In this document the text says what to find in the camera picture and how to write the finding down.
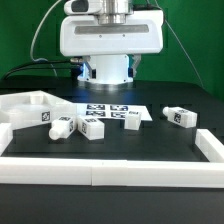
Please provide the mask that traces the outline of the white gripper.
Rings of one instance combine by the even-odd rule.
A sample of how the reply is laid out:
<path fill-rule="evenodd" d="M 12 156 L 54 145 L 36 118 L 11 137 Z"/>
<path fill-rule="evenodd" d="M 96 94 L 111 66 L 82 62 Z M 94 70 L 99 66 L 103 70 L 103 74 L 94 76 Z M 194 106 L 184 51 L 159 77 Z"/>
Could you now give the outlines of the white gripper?
<path fill-rule="evenodd" d="M 89 77 L 96 79 L 90 56 L 159 53 L 163 18 L 161 10 L 135 11 L 125 24 L 100 25 L 93 15 L 68 16 L 61 25 L 60 51 L 64 56 L 84 56 Z M 129 77 L 136 76 L 140 62 L 140 55 L 132 56 Z"/>

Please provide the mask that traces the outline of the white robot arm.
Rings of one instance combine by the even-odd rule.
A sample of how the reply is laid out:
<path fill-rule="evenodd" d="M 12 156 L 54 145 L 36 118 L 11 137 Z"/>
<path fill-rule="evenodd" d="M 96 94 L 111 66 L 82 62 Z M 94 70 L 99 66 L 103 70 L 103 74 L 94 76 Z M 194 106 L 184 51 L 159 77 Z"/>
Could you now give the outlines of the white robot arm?
<path fill-rule="evenodd" d="M 93 88 L 129 85 L 144 54 L 163 48 L 164 13 L 132 0 L 67 0 L 60 51 L 82 66 L 78 82 Z"/>

